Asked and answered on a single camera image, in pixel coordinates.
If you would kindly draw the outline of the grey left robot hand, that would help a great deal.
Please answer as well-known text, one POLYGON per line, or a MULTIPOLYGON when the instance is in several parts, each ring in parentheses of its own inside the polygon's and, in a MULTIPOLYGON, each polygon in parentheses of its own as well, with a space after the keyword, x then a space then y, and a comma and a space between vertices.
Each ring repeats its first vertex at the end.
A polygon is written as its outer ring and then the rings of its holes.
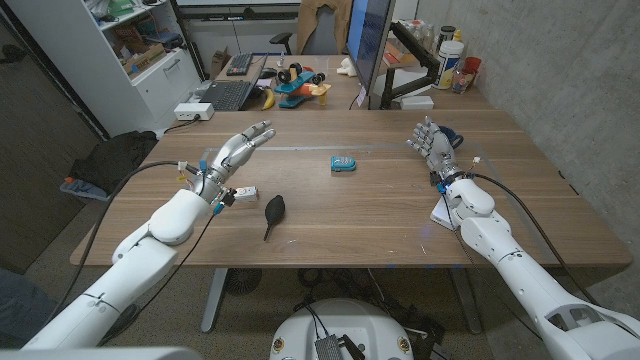
POLYGON ((199 196, 211 203, 221 191, 222 185, 251 158, 255 149, 275 134, 271 121, 264 120, 231 137, 207 166, 205 175, 195 178, 195 190, 199 196))

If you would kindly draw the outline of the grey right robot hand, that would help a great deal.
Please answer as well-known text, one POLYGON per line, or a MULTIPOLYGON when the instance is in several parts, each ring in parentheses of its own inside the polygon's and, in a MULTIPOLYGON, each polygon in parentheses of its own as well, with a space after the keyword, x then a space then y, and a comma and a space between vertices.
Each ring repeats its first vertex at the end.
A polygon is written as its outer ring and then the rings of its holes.
POLYGON ((438 176, 438 183, 450 184, 463 174, 448 137, 431 117, 416 124, 413 139, 406 143, 425 159, 430 172, 438 176))

